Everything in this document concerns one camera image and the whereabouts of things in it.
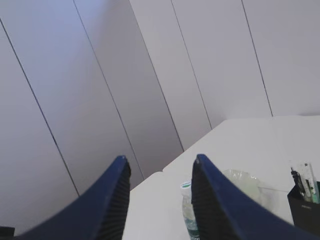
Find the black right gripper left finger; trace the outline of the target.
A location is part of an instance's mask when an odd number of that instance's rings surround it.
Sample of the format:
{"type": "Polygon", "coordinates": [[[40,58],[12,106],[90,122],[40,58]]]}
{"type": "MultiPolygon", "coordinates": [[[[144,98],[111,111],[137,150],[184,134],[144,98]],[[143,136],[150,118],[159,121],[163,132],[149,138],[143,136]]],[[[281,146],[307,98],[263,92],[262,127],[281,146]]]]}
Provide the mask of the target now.
{"type": "Polygon", "coordinates": [[[62,211],[15,236],[16,240],[120,240],[129,202],[131,168],[127,158],[115,158],[101,177],[62,211]]]}

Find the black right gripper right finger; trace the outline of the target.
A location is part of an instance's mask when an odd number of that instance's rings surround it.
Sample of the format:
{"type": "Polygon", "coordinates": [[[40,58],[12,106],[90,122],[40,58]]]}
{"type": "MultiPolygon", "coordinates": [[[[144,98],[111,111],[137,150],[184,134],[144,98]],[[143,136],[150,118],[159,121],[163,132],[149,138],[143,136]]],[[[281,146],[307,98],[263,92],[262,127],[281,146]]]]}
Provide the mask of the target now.
{"type": "Polygon", "coordinates": [[[198,154],[193,163],[191,193],[201,240],[318,239],[256,203],[205,154],[198,154]]]}

